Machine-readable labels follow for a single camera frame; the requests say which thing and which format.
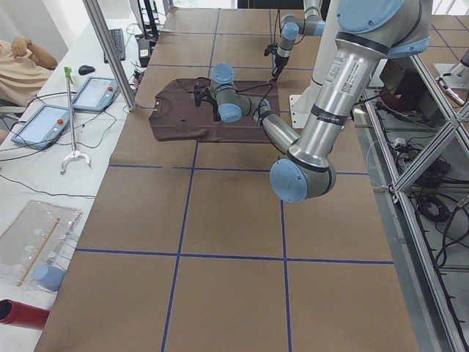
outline brown table surface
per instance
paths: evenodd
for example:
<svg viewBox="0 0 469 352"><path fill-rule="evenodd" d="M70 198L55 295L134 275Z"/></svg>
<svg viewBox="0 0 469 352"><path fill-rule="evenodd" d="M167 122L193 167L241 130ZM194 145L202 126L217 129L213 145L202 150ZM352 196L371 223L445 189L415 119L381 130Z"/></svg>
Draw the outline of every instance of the brown table surface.
<svg viewBox="0 0 469 352"><path fill-rule="evenodd" d="M236 79L270 78L275 15L169 15L36 352L418 350L351 122L330 157L336 186L300 204L271 191L269 144L153 138L154 95L172 79L219 62ZM446 21L425 59L464 51L443 39L467 28ZM278 80L287 122L319 41L306 37Z"/></svg>

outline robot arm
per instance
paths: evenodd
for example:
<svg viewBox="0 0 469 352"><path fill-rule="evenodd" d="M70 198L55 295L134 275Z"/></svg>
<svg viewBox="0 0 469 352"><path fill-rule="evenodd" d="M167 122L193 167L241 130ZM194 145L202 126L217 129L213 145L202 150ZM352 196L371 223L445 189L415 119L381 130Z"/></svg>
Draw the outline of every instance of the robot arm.
<svg viewBox="0 0 469 352"><path fill-rule="evenodd" d="M279 44L269 44L264 50L264 56L269 54L275 57L275 68L272 71L273 80L276 81L281 71L287 66L296 38L299 34L321 36L325 22L320 19L322 0L303 0L305 9L304 18L296 18L291 13L286 14L280 22L281 39Z"/></svg>
<svg viewBox="0 0 469 352"><path fill-rule="evenodd" d="M270 183L279 198L301 202L333 188L336 172L328 155L353 104L382 58L417 54L428 46L431 10L432 0L340 1L337 52L300 136L267 102L238 96L230 66L214 69L210 94L222 120L252 117L285 152L287 158L270 170Z"/></svg>

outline computer mouse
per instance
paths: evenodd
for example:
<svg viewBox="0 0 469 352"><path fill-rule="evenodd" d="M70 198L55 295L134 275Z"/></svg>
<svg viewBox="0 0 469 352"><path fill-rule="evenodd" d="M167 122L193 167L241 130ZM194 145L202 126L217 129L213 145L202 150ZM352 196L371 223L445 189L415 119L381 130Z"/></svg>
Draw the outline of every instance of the computer mouse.
<svg viewBox="0 0 469 352"><path fill-rule="evenodd" d="M84 76L84 75L87 75L88 73L95 72L95 71L96 69L93 66L89 66L89 65L82 65L78 69L78 73L80 74L80 76Z"/></svg>

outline white table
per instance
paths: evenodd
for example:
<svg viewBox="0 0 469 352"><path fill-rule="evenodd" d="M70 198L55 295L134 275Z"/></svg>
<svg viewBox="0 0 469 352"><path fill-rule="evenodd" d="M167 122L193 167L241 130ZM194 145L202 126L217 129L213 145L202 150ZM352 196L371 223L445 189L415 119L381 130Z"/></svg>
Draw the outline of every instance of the white table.
<svg viewBox="0 0 469 352"><path fill-rule="evenodd" d="M110 29L122 28L127 41L129 34L127 34L125 30L129 24L133 22L134 21L131 19L109 20L108 27ZM132 26L129 29L130 32L135 28L137 27ZM130 78L135 68L133 64L137 64L138 62L138 46L133 36L131 36L127 43L127 59L122 62L122 66L124 67L126 76ZM81 65L91 65L96 68L96 71L86 76L79 76L78 68ZM109 65L104 64L103 62L103 51L97 41L91 24L87 26L81 36L77 39L75 45L59 63L59 66L55 69L52 76L41 89L39 95L66 91L64 74L65 66L70 66L73 69L72 77L74 85L72 86L72 90L74 91L77 91L89 76L113 76ZM44 101L53 105L67 106L66 95L46 98ZM30 116L32 116L42 104L43 103L40 101L36 101L31 104L23 114L21 120L28 120L28 118L30 118ZM112 114L116 121L112 125L111 129L106 132L99 147L89 149L80 144L77 146L78 150L89 155L92 162L91 169L85 164L84 160L77 160L70 162L67 165L66 173L63 176L60 175L62 161L71 151L70 145L55 144L53 147L27 158L14 161L1 161L7 158L15 158L34 152L34 150L27 147L8 150L12 147L17 147L17 145L10 141L10 137L8 137L0 146L0 175L52 194L66 193L96 195L104 173L106 172L109 157L116 146L117 140L124 126L125 119L127 118L128 109L121 95L119 95L107 109L107 112ZM79 127L75 131L77 142L82 142L89 146L96 145L100 141L104 130L107 129L114 121L113 117L107 114L101 114L93 121L86 123L94 116L94 114L75 114L75 126L84 124L83 127ZM70 134L67 133L62 136L59 139L59 143L70 143ZM2 234L16 219L18 214L31 199L82 210L83 215L74 229L74 232L77 235L81 234L91 206L94 202L93 198L65 196L52 197L45 194L37 194L22 185L11 183L0 178L0 234ZM42 293L36 290L16 287L11 283L7 283L5 279L0 277L0 299L5 298L21 301L36 307L50 309L55 299L55 294ZM41 331L0 325L0 351L33 351L40 334Z"/></svg>

